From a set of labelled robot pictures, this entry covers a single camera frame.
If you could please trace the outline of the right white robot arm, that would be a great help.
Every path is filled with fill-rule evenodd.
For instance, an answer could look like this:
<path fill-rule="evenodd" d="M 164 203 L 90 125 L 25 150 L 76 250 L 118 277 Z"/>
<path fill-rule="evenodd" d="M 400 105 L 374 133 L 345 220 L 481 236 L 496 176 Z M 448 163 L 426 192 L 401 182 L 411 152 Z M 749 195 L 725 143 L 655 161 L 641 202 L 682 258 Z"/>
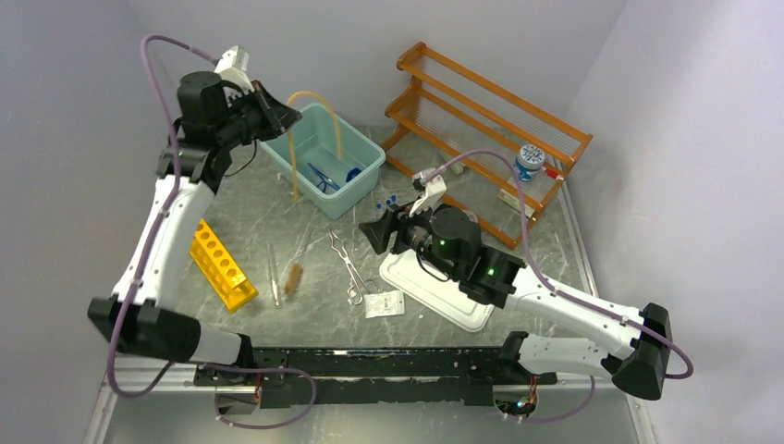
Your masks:
<path fill-rule="evenodd" d="M 498 360 L 508 382 L 570 373 L 608 379 L 636 398 L 661 399 L 671 338 L 663 306 L 624 306 L 537 276 L 532 264 L 485 244 L 479 224 L 452 205 L 410 216 L 394 204 L 359 229 L 375 253 L 412 259 L 413 269 L 403 275 L 418 287 L 437 283 L 482 305 L 513 305 L 573 332 L 571 338 L 554 339 L 508 334 Z"/>

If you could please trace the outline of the blue safety glasses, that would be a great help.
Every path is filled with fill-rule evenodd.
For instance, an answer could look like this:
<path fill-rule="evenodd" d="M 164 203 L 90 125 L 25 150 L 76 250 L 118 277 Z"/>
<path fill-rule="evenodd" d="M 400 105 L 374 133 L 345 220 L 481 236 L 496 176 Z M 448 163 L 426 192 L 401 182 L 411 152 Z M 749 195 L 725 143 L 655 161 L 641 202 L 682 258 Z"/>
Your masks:
<path fill-rule="evenodd" d="M 314 164 L 308 162 L 307 166 L 314 174 L 315 181 L 313 183 L 320 192 L 331 194 L 340 190 L 340 186 Z"/>

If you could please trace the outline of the yellow rubber tubing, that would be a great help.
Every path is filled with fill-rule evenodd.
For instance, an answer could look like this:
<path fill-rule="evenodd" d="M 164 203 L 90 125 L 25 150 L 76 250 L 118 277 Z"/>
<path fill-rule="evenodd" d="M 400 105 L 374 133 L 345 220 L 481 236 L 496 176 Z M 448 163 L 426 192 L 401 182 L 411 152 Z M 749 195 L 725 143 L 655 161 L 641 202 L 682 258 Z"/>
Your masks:
<path fill-rule="evenodd" d="M 327 112 L 329 113 L 329 115 L 330 115 L 330 117 L 332 119 L 332 122 L 333 122 L 334 133 L 335 133 L 335 136 L 336 136 L 337 159 L 338 160 L 342 160 L 343 157 L 344 157 L 344 155 L 343 155 L 344 150 L 343 150 L 343 146 L 342 146 L 342 134 L 341 134 L 340 124 L 339 124 L 338 119 L 337 119 L 337 114 L 335 113 L 335 110 L 334 110 L 333 106 L 331 106 L 328 103 L 328 101 L 321 94 L 319 94 L 317 92 L 314 92 L 314 91 L 309 91 L 309 90 L 300 90 L 300 91 L 294 92 L 287 99 L 287 104 L 288 105 L 293 105 L 301 97 L 311 97 L 312 99 L 314 99 L 315 101 L 317 101 L 321 105 L 323 105 L 325 107 L 325 109 L 327 110 Z M 298 179 L 296 146 L 294 144 L 294 139 L 293 139 L 293 135 L 292 135 L 291 132 L 287 133 L 287 137 L 288 137 L 289 161 L 290 161 L 290 165 L 291 165 L 291 169 L 292 169 L 292 178 L 291 178 L 292 192 L 291 192 L 291 196 L 292 196 L 292 202 L 294 204 L 297 204 L 299 202 L 299 200 L 300 200 L 300 193 L 299 193 L 299 179 Z"/>

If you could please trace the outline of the brown test tube brush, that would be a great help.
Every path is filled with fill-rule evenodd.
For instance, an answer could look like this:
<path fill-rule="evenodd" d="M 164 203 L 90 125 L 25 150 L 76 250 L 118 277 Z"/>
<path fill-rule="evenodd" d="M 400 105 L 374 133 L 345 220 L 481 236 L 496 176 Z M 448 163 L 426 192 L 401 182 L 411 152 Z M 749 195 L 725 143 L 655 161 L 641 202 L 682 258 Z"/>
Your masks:
<path fill-rule="evenodd" d="M 295 252 L 295 255 L 290 264 L 287 280 L 284 285 L 284 296 L 287 299 L 291 299 L 294 296 L 297 287 L 299 286 L 300 278 L 303 271 L 302 258 L 307 251 L 307 247 L 310 243 L 311 235 L 312 235 L 312 231 L 310 229 L 304 232 L 304 235 L 301 239 L 301 243 L 297 251 Z"/>

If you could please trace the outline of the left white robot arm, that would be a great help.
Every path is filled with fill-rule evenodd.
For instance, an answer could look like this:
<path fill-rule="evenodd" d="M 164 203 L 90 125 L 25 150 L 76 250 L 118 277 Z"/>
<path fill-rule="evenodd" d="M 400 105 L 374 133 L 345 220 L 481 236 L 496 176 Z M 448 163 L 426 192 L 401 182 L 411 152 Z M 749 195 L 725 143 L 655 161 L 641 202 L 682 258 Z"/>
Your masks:
<path fill-rule="evenodd" d="M 250 338 L 177 312 L 178 276 L 232 163 L 231 150 L 282 136 L 302 114 L 257 80 L 226 80 L 209 71 L 184 76 L 177 98 L 181 116 L 159 159 L 142 237 L 111 295 L 91 300 L 88 317 L 109 342 L 112 357 L 217 364 L 223 377 L 241 385 L 256 370 Z"/>

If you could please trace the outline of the small white plastic bag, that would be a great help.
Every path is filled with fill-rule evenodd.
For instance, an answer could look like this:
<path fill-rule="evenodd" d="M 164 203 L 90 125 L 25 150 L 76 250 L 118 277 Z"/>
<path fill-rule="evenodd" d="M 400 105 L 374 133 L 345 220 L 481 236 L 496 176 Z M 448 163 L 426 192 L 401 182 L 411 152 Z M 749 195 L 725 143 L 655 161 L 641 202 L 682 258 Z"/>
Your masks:
<path fill-rule="evenodd" d="M 405 314 L 404 292 L 391 290 L 368 294 L 363 298 L 366 319 Z"/>

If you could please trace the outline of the blue item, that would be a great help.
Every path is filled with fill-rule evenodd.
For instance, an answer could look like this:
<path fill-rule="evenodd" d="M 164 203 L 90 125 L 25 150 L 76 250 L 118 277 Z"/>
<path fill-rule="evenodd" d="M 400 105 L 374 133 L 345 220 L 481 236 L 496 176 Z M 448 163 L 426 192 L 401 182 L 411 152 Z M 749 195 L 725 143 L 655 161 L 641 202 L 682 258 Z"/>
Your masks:
<path fill-rule="evenodd" d="M 351 169 L 351 170 L 350 170 L 350 171 L 347 173 L 347 176 L 346 176 L 346 182 L 351 182 L 351 181 L 352 181 L 352 180 L 354 180 L 356 177 L 358 177 L 360 174 L 361 174 L 361 169 L 360 169 L 360 168 L 358 168 L 358 167 L 354 167 L 353 169 Z"/>

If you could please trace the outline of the metal crucible tongs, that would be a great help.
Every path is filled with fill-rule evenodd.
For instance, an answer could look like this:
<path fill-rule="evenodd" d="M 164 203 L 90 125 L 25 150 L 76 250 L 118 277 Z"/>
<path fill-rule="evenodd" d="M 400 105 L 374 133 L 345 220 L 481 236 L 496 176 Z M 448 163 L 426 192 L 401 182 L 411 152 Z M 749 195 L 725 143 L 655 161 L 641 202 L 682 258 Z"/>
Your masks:
<path fill-rule="evenodd" d="M 345 248 L 345 242 L 339 238 L 331 226 L 327 229 L 331 241 L 331 249 L 338 254 L 349 273 L 348 302 L 352 305 L 360 305 L 365 295 L 380 292 L 381 287 L 373 278 L 364 278 L 361 275 L 349 257 L 349 253 Z"/>

